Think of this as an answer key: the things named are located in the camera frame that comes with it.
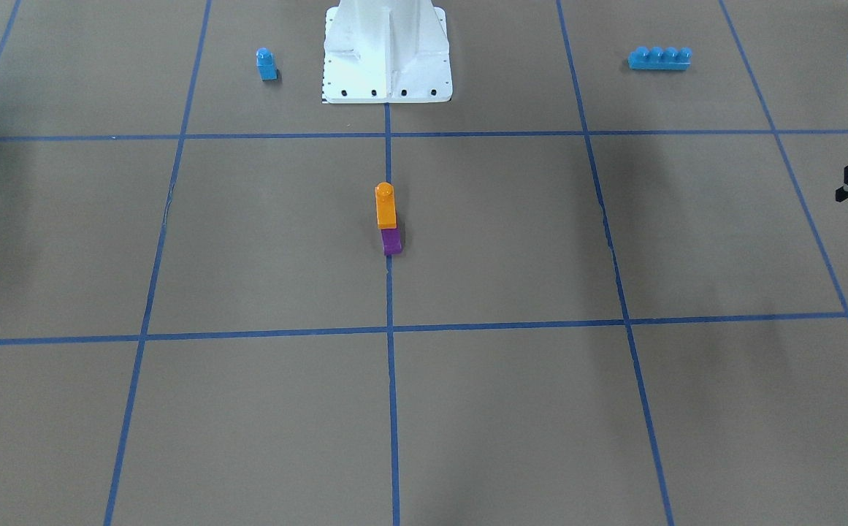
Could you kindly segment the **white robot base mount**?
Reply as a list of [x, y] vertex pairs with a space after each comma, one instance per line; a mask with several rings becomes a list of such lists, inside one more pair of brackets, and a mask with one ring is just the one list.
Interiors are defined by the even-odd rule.
[[453, 97], [447, 16], [432, 2], [340, 1], [324, 23], [324, 104], [428, 104]]

